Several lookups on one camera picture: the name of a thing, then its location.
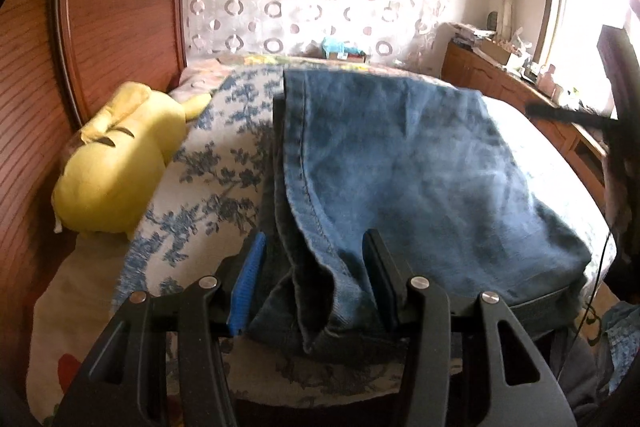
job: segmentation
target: plush toy ear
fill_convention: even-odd
[[[211,101],[211,95],[209,93],[197,94],[192,96],[186,102],[182,102],[182,108],[184,109],[184,119],[186,121],[193,120],[200,116],[204,108],[209,105]]]
[[[151,96],[151,88],[137,82],[122,84],[95,116],[82,127],[80,137],[84,143],[97,140],[119,121],[127,118]]]

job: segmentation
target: dresser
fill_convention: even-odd
[[[522,114],[529,103],[554,105],[532,84],[496,68],[453,42],[447,47],[440,77],[456,87],[477,89],[486,96],[503,100]],[[603,147],[579,125],[538,119],[530,121],[571,165],[604,213],[602,159],[606,151]]]

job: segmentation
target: mattress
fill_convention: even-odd
[[[271,98],[282,89],[283,67],[286,66],[241,68],[215,94],[167,167],[140,222],[124,257],[114,306],[135,290],[143,289],[153,295],[180,291],[199,277],[215,272],[222,259],[239,251],[257,217],[270,139]],[[362,65],[345,67],[371,70]],[[408,74],[387,68],[374,68],[373,72]],[[442,83],[416,76],[425,82]],[[592,259],[585,269],[587,284],[582,290],[583,297],[588,298],[608,232],[602,214],[571,167],[519,111],[498,100],[486,98],[485,102],[532,192],[590,249]],[[602,277],[615,253],[615,245],[610,241],[604,249]],[[41,300],[50,296],[45,293]],[[34,342],[39,321],[36,307]],[[85,356],[90,343],[85,344],[76,349],[76,359]],[[399,362],[357,369],[322,364],[285,356],[244,337],[225,339],[222,348],[232,394],[269,405],[316,407],[351,403],[394,393],[402,375]],[[59,351],[47,359],[50,372]],[[38,360],[47,358],[43,349],[36,346],[32,345],[31,352],[33,368]],[[177,392],[174,355],[175,351],[169,361],[170,392]],[[459,370],[459,365],[459,360],[452,360],[454,371]],[[37,377],[32,367],[28,398],[34,413],[42,419],[62,397],[62,388],[49,393],[43,403],[42,397],[36,396]]]

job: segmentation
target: yellow plush toy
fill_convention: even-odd
[[[164,168],[186,135],[186,120],[210,94],[180,104],[144,84],[126,82],[84,126],[51,196],[62,225],[77,232],[135,230]]]

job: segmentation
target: folded denim fabric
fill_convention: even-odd
[[[523,305],[532,335],[575,317],[590,252],[530,193],[480,93],[349,71],[285,81],[251,336],[332,362],[386,353],[362,259],[372,228],[450,293]]]

